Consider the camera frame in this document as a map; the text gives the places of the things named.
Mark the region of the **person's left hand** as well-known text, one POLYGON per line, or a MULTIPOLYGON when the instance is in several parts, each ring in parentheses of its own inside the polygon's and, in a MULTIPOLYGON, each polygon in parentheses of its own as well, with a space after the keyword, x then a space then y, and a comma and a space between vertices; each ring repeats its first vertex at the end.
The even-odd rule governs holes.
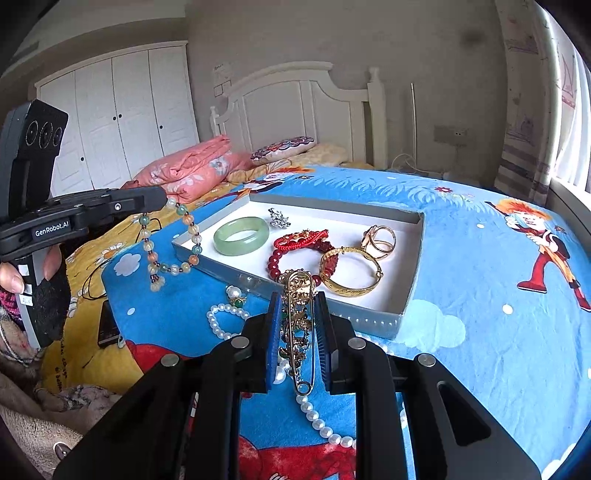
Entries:
MULTIPOLYGON (((52 246, 43 261, 44 279, 49 281, 59 270, 62 264, 62 254, 59 245, 52 246)), ((24 281, 16 267, 9 263, 2 263, 0 266, 1 287, 14 294, 24 292, 24 281)))

